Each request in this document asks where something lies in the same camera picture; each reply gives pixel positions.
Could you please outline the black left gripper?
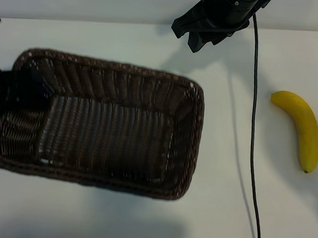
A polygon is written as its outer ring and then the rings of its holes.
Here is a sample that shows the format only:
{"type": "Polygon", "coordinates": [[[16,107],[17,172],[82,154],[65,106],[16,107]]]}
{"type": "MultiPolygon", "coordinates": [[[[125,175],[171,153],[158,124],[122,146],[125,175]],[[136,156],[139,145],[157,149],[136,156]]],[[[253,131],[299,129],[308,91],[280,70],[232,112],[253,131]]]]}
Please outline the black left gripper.
{"type": "Polygon", "coordinates": [[[15,103],[18,95],[19,104],[32,110],[49,108],[53,89],[42,73],[33,69],[19,71],[18,93],[17,73],[13,70],[0,70],[0,116],[15,103]]]}

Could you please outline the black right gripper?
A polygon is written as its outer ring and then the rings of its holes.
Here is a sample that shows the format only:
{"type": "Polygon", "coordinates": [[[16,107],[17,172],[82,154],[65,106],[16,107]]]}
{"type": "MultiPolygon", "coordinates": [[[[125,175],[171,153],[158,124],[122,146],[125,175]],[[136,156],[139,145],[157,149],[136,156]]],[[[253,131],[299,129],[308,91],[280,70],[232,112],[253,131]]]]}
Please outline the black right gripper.
{"type": "Polygon", "coordinates": [[[177,38],[189,33],[188,46],[196,53],[208,43],[218,44],[233,35],[231,32],[216,32],[215,28],[231,29],[242,25],[258,0],[200,0],[199,8],[193,7],[183,16],[174,20],[171,28],[177,38]],[[199,20],[210,25],[199,27],[199,20]]]}

